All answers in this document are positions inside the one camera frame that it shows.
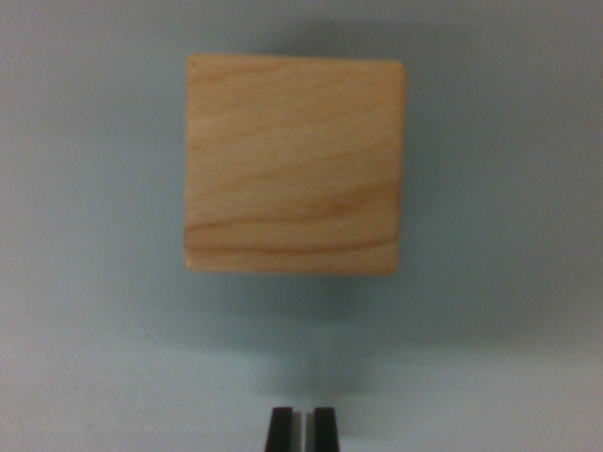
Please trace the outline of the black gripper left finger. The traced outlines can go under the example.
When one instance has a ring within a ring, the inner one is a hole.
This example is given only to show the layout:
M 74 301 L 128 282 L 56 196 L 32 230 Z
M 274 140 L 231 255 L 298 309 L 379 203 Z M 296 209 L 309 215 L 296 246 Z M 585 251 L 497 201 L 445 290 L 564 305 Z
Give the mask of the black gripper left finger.
M 273 408 L 265 452 L 289 452 L 292 444 L 293 409 Z

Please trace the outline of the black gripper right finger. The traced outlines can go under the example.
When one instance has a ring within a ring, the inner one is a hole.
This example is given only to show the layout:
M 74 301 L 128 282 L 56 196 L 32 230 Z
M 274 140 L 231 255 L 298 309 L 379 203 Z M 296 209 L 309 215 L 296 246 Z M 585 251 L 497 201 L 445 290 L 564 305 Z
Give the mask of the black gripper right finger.
M 339 436 L 334 408 L 315 408 L 306 417 L 306 450 L 339 452 Z

